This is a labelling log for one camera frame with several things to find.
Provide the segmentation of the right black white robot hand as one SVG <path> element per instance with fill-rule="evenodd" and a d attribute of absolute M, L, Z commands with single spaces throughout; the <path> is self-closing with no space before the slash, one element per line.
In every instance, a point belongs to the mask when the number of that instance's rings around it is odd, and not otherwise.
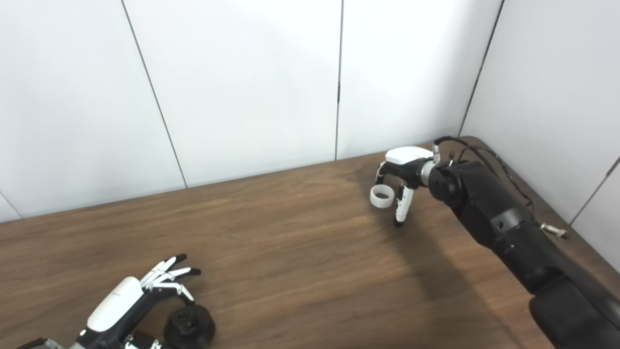
<path fill-rule="evenodd" d="M 434 153 L 418 146 L 404 146 L 389 150 L 385 161 L 378 166 L 375 184 L 370 190 L 370 202 L 377 208 L 388 208 L 396 201 L 394 226 L 406 221 L 414 192 L 428 186 L 431 169 L 436 165 Z M 397 190 L 385 185 L 385 177 L 393 176 L 401 182 Z"/>

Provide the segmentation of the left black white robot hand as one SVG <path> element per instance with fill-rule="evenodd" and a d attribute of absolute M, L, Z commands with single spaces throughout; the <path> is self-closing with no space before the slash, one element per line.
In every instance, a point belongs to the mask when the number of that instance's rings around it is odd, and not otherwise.
<path fill-rule="evenodd" d="M 186 254 L 162 260 L 142 278 L 124 278 L 88 317 L 71 349 L 170 349 L 170 345 L 135 328 L 158 302 L 177 296 L 185 305 L 195 299 L 180 278 L 202 273 L 201 269 L 173 269 L 185 261 Z"/>

